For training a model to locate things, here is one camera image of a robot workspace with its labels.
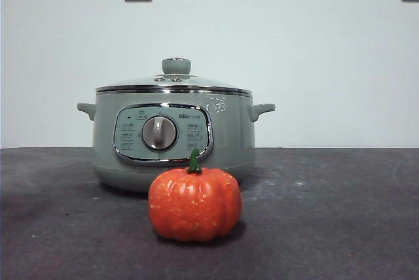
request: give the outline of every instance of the green stem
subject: green stem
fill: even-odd
[[[188,173],[202,173],[202,169],[198,164],[196,156],[198,156],[199,150],[194,149],[191,154],[191,162],[189,162]]]

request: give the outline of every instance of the silver knob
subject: silver knob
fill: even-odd
[[[155,150],[164,150],[175,142],[176,127],[169,118],[155,116],[144,124],[142,136],[148,147]]]

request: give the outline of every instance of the chrome trim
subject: chrome trim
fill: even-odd
[[[239,89],[239,88],[228,88],[218,86],[205,86],[205,85],[176,85],[176,84],[155,84],[155,85],[116,85],[116,86],[104,86],[96,88],[96,92],[112,92],[115,90],[139,90],[141,92],[147,92],[147,90],[206,90],[211,92],[238,92],[241,94],[251,95],[250,90]]]
[[[214,90],[214,87],[208,89],[206,87],[197,88],[197,89],[188,89],[188,88],[165,88],[163,86],[156,86],[157,88],[148,88],[148,89],[122,89],[122,90],[96,90],[96,95],[107,95],[107,94],[212,94],[212,95],[229,95],[229,96],[243,96],[243,97],[252,97],[251,91],[249,90]]]
[[[119,114],[125,110],[125,109],[131,109],[131,108],[139,108],[139,107],[176,107],[176,108],[188,108],[188,109],[196,109],[201,111],[204,114],[204,117],[207,122],[207,133],[208,133],[208,143],[204,150],[202,150],[198,156],[197,159],[199,162],[205,160],[213,150],[214,147],[214,138],[213,138],[213,132],[212,132],[212,124],[211,124],[211,118],[209,112],[199,106],[199,105],[184,105],[179,103],[170,103],[170,102],[163,102],[163,103],[139,103],[135,105],[128,105],[126,107],[123,107],[117,115],[117,118],[115,120],[115,129],[113,131],[113,149],[116,152],[117,156],[121,159],[123,159],[125,162],[130,162],[132,164],[136,164],[139,166],[147,166],[147,167],[173,167],[173,166],[187,166],[189,163],[190,158],[182,158],[182,159],[140,159],[140,158],[132,158],[129,156],[124,155],[121,153],[117,145],[115,144],[115,135],[117,132],[117,122]]]

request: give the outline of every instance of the fake pumpkin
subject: fake pumpkin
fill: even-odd
[[[149,218],[168,239],[209,241],[227,234],[242,211],[240,189],[234,177],[221,169],[202,169],[191,154],[189,168],[160,174],[149,189]]]

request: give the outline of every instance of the green cooker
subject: green cooker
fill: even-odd
[[[108,185],[147,192],[157,175],[189,164],[219,168],[239,182],[255,161],[253,123],[275,105],[252,93],[190,75],[183,58],[162,61],[163,74],[96,88],[96,104],[78,110],[94,121],[95,173]]]

